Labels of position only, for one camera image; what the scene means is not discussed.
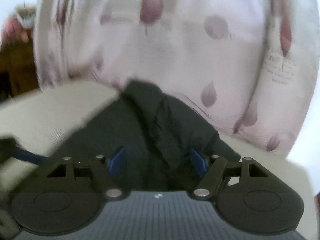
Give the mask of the person's left hand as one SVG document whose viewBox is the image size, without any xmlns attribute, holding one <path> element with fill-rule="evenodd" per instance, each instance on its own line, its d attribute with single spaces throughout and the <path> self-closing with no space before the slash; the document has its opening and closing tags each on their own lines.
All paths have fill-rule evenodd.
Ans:
<svg viewBox="0 0 320 240">
<path fill-rule="evenodd" d="M 9 18 L 4 21 L 1 29 L 1 44 L 9 42 L 29 41 L 28 30 L 24 29 L 16 18 Z"/>
</svg>

